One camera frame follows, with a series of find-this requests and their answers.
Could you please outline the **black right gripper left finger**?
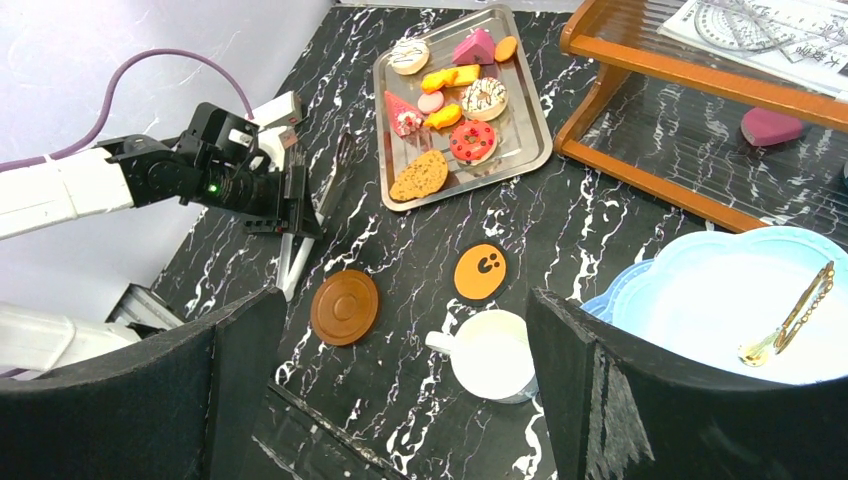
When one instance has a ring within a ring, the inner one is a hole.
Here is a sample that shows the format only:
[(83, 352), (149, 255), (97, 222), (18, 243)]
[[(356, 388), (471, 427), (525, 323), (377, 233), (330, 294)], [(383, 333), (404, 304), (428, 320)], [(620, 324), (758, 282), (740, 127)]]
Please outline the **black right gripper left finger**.
[(42, 377), (1, 383), (5, 479), (236, 479), (287, 302), (270, 287)]

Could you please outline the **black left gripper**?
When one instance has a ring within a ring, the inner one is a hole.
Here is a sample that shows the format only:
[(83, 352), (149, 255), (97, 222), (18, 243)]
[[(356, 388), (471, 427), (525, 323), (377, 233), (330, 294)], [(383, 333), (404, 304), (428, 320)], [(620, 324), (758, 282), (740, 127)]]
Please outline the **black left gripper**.
[(176, 198), (238, 214), (248, 234), (322, 235), (307, 167), (286, 161), (278, 136), (211, 103), (197, 106), (173, 145), (141, 134), (99, 145), (135, 207)]

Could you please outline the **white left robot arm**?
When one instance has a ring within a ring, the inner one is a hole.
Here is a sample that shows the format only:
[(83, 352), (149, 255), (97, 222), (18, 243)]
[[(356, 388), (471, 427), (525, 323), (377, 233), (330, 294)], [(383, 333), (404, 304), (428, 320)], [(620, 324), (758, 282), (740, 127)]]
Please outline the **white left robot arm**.
[(318, 239), (309, 171), (289, 126), (200, 104), (172, 146), (144, 134), (1, 175), (1, 236), (176, 198), (231, 212), (249, 235)]

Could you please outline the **orange yellow pastry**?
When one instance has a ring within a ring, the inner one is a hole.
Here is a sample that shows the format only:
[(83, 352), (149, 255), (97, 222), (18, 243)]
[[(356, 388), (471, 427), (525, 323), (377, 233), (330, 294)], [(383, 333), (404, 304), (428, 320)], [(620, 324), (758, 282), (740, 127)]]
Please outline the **orange yellow pastry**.
[(442, 107), (439, 111), (429, 114), (423, 125), (427, 128), (440, 130), (456, 124), (463, 118), (463, 111), (460, 105), (450, 104)]

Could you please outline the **pink layered cake slice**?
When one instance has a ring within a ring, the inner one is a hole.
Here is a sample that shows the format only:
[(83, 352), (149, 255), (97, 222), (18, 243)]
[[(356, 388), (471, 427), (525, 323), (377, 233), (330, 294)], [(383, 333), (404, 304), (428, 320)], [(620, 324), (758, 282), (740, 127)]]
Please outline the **pink layered cake slice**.
[(384, 92), (384, 100), (390, 127), (399, 137), (407, 137), (422, 127), (424, 117), (416, 107), (390, 91)]

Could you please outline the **red sprinkled donut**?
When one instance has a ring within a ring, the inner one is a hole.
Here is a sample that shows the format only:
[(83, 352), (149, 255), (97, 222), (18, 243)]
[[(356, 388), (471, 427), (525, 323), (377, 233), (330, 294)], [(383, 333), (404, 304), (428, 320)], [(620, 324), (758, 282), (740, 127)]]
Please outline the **red sprinkled donut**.
[(462, 165), (477, 165), (488, 160), (498, 144), (496, 129), (488, 122), (464, 121), (449, 137), (453, 157)]

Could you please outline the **brown chocolate chip cookie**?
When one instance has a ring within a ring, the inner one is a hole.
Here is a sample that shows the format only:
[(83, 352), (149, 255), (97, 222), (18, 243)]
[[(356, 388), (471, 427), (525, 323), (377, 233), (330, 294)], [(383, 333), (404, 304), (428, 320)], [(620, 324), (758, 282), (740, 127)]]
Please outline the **brown chocolate chip cookie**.
[(424, 198), (439, 191), (449, 174), (445, 156), (438, 150), (430, 150), (407, 165), (396, 177), (389, 190), (389, 197), (396, 202)]

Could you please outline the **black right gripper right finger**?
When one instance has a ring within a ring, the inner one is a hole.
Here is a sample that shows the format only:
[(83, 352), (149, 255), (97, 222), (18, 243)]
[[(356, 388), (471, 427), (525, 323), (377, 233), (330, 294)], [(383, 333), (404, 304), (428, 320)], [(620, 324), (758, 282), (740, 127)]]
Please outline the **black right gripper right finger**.
[(562, 479), (843, 479), (847, 383), (709, 367), (530, 290), (528, 339)]

